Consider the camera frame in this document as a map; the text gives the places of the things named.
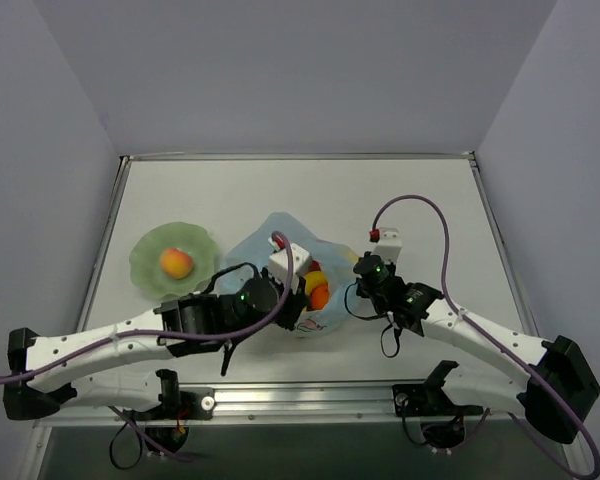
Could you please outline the small orange fake fruit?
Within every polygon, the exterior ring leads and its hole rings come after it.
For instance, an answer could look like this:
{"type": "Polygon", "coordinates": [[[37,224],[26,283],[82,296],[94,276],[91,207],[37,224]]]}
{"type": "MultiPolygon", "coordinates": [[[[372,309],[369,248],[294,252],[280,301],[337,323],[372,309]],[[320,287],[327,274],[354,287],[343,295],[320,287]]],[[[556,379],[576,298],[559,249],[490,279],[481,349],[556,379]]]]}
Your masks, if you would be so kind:
{"type": "Polygon", "coordinates": [[[327,284],[316,287],[310,294],[310,306],[312,310],[322,310],[330,299],[330,291],[327,284]]]}

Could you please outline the yellow fake banana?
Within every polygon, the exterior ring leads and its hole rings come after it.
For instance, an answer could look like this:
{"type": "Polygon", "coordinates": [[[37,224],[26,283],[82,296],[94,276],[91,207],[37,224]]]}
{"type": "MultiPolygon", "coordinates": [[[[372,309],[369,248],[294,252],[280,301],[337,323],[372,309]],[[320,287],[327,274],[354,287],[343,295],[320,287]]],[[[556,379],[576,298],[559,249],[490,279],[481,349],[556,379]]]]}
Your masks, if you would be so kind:
{"type": "Polygon", "coordinates": [[[310,271],[305,277],[305,292],[310,295],[316,288],[327,284],[328,281],[324,273],[320,270],[310,271]]]}

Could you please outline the orange fake peach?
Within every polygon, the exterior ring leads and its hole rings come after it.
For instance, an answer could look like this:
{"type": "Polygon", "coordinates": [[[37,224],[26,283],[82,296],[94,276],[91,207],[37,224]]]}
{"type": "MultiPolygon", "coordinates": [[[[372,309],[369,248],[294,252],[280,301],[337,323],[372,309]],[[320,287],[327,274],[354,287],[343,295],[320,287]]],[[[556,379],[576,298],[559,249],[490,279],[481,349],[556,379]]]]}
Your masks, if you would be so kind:
{"type": "Polygon", "coordinates": [[[174,280],[186,278],[194,269],[193,258],[177,248],[165,249],[159,259],[162,271],[174,280]]]}

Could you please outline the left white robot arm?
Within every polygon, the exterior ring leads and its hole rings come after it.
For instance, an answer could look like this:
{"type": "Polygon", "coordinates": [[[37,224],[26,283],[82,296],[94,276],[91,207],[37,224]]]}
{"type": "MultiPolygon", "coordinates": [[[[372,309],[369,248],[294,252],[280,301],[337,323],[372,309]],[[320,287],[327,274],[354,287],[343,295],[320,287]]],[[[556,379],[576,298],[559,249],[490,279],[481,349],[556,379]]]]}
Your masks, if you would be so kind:
{"type": "Polygon", "coordinates": [[[294,327],[307,301],[304,279],[285,281],[262,270],[235,293],[205,288],[93,330],[56,337],[13,330],[7,347],[11,375],[2,394],[6,416],[38,420],[67,407],[116,406],[148,419],[170,419],[184,402],[176,372],[136,375],[123,367],[220,351],[226,371],[241,342],[271,323],[294,327]]]}

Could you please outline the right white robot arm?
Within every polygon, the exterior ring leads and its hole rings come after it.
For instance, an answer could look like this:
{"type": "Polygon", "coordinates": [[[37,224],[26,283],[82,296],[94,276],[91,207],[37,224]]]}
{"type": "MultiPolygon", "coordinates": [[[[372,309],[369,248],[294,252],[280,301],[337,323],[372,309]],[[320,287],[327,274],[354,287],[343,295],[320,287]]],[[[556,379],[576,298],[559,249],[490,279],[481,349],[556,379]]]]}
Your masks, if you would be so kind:
{"type": "Polygon", "coordinates": [[[452,345],[486,364],[470,370],[442,360],[423,383],[424,400],[435,412],[455,407],[491,408],[522,415],[544,437],[570,444],[600,395],[579,345],[564,336],[549,341],[510,330],[483,317],[469,319],[439,290],[406,283],[370,253],[354,265],[356,294],[396,332],[452,345]]]}

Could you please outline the green glass bowl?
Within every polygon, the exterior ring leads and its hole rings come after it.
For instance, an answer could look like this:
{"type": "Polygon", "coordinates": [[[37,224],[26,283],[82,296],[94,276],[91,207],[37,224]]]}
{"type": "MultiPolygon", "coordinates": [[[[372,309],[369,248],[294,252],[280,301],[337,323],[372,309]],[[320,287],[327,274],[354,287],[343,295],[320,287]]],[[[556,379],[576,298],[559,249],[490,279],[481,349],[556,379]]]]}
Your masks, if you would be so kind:
{"type": "Polygon", "coordinates": [[[220,250],[207,230],[171,222],[144,234],[129,254],[130,280],[147,298],[194,291],[215,273],[220,250]]]}

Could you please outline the aluminium front rail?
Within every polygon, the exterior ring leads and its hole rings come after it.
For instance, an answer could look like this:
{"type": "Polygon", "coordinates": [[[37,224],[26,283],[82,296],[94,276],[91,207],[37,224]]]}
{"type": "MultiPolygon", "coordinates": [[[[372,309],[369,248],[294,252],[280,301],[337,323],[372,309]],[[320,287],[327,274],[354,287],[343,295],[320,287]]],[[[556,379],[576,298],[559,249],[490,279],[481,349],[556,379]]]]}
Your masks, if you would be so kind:
{"type": "MultiPolygon", "coordinates": [[[[185,384],[182,390],[211,387],[215,390],[216,407],[210,421],[188,421],[188,426],[211,423],[217,425],[385,422],[398,418],[394,412],[392,381],[327,382],[327,383],[216,383],[185,384]]],[[[465,409],[468,417],[478,417],[484,410],[505,418],[509,413],[523,419],[524,407],[518,396],[522,388],[499,375],[471,375],[467,371],[447,376],[442,399],[426,390],[430,400],[448,400],[465,409]]]]}

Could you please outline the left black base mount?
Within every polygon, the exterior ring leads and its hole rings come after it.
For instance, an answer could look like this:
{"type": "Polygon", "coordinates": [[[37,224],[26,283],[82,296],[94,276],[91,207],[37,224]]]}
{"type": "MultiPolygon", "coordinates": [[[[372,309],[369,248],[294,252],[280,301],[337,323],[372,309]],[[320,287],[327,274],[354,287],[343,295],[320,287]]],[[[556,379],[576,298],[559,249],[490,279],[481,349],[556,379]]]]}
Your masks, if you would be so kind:
{"type": "Polygon", "coordinates": [[[216,407],[215,390],[196,387],[181,390],[174,403],[162,402],[146,412],[110,410],[128,426],[141,445],[141,451],[160,459],[190,463],[203,458],[202,454],[183,452],[188,436],[188,421],[210,421],[216,407]]]}

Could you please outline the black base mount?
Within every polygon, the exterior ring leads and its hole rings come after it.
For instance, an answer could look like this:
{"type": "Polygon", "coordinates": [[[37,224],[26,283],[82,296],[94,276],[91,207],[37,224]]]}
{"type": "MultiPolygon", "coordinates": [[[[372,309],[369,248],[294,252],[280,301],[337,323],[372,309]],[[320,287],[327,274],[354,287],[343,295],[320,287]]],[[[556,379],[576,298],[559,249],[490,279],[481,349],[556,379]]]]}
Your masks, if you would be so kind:
{"type": "Polygon", "coordinates": [[[128,426],[141,445],[141,451],[160,459],[190,463],[203,458],[202,454],[183,452],[188,436],[188,421],[210,421],[216,407],[215,390],[196,387],[181,390],[174,403],[162,402],[146,412],[110,410],[128,426]]]}
{"type": "Polygon", "coordinates": [[[416,383],[392,386],[395,415],[409,443],[450,454],[467,439],[465,409],[448,400],[430,400],[416,383]]]}

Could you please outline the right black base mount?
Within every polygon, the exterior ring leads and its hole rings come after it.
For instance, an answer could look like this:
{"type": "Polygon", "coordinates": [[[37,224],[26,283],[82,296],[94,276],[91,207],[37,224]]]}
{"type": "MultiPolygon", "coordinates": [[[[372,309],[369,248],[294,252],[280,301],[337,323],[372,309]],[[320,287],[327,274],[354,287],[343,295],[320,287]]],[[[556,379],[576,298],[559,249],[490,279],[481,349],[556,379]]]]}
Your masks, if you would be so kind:
{"type": "Polygon", "coordinates": [[[450,454],[467,439],[465,409],[448,400],[430,400],[416,383],[392,386],[395,415],[409,443],[450,454]]]}

